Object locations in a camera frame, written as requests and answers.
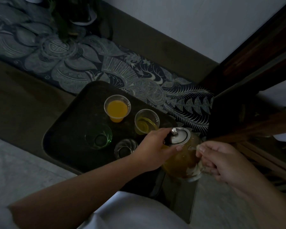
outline yellow tea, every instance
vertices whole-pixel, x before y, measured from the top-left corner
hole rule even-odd
[[[137,127],[143,131],[144,133],[149,133],[152,130],[158,130],[158,126],[152,122],[150,119],[146,118],[146,117],[139,117],[136,121]],[[137,130],[137,128],[135,127],[135,131],[137,134],[143,134],[142,132],[140,132],[139,130]]]
[[[120,100],[111,101],[107,107],[108,115],[111,116],[110,119],[115,123],[121,122],[123,117],[127,114],[127,111],[127,105]]]

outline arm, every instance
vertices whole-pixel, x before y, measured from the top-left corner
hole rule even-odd
[[[261,228],[286,229],[286,197],[233,146],[207,141],[196,156],[218,181],[228,183],[248,202]]]
[[[21,229],[77,228],[128,181],[159,168],[177,152],[162,150],[169,128],[150,132],[133,154],[33,193],[9,206]]]

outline cup of orange juice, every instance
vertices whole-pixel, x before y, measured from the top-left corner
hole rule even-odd
[[[130,101],[121,95],[110,96],[104,103],[106,114],[115,123],[121,122],[129,114],[130,109]]]

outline white shirt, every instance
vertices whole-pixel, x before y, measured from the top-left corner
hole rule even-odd
[[[0,209],[0,229],[17,228],[7,208]],[[118,191],[97,209],[80,229],[190,229],[163,204],[135,194]]]

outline black tray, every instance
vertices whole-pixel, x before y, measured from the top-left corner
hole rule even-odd
[[[131,111],[120,123],[112,122],[104,111],[104,102],[111,95],[123,95],[131,103]],[[151,109],[160,118],[160,127],[176,127],[169,115],[151,107],[128,93],[103,82],[87,84],[70,106],[50,127],[43,138],[44,151],[52,158],[82,172],[88,172],[115,160],[114,147],[124,138],[132,138],[138,144],[145,135],[134,130],[134,116],[144,108]],[[85,141],[85,134],[95,123],[107,124],[112,130],[112,141],[103,149],[93,150]],[[161,169],[144,173],[122,190],[142,196],[154,197],[160,190],[164,178]]]

